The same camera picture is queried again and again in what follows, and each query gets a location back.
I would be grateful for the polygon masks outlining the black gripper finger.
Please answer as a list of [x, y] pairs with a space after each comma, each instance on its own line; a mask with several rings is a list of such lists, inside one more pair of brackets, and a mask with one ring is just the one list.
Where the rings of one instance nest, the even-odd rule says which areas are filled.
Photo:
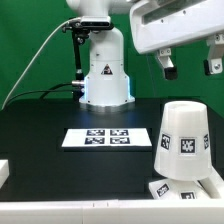
[[216, 75], [223, 72], [224, 57], [224, 33], [217, 33], [210, 36], [207, 41], [209, 52], [204, 61], [204, 70], [206, 75]]
[[171, 55], [172, 51], [170, 48], [159, 49], [156, 52], [156, 59], [166, 80], [175, 80], [178, 77], [177, 67], [172, 63]]

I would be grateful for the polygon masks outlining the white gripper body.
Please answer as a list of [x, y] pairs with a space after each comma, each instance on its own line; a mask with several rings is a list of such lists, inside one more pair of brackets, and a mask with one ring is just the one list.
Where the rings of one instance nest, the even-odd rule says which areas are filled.
[[182, 45], [224, 31], [224, 0], [139, 0], [130, 24], [140, 54]]

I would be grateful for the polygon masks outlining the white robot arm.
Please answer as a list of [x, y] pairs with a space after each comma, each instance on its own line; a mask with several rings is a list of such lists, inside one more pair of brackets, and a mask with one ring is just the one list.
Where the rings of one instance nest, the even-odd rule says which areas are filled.
[[123, 35], [113, 14], [127, 13], [140, 54], [155, 52], [165, 73], [174, 70], [171, 48], [205, 38], [206, 67], [223, 71], [224, 0], [66, 0], [78, 14], [75, 27], [90, 33], [90, 71], [84, 79], [84, 106], [115, 108], [134, 101], [123, 67]]

